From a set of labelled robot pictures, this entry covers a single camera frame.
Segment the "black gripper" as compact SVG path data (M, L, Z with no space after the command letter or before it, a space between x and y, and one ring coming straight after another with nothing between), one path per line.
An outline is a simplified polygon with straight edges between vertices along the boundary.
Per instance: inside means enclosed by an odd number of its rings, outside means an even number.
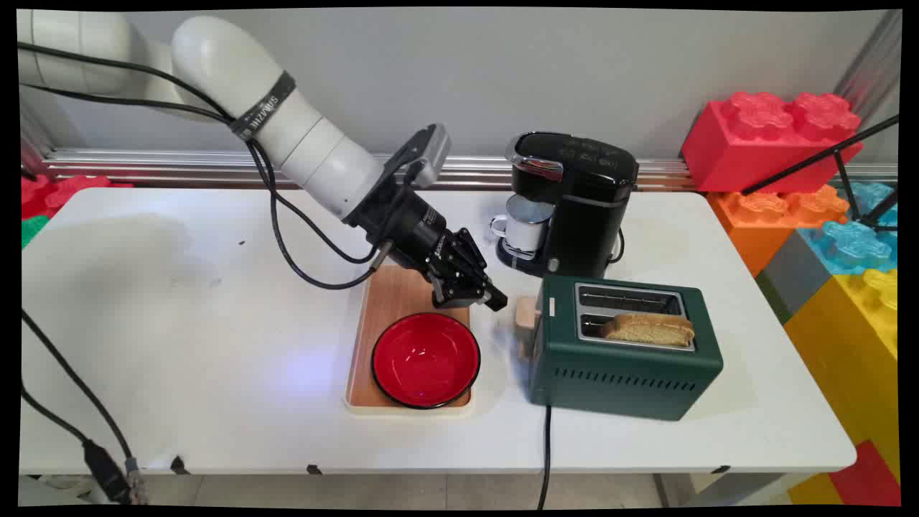
M393 173L381 177L344 223L362 228L370 244L383 244L388 258L432 284L434 308L478 302L496 313L508 305L468 229L449 231L445 217Z

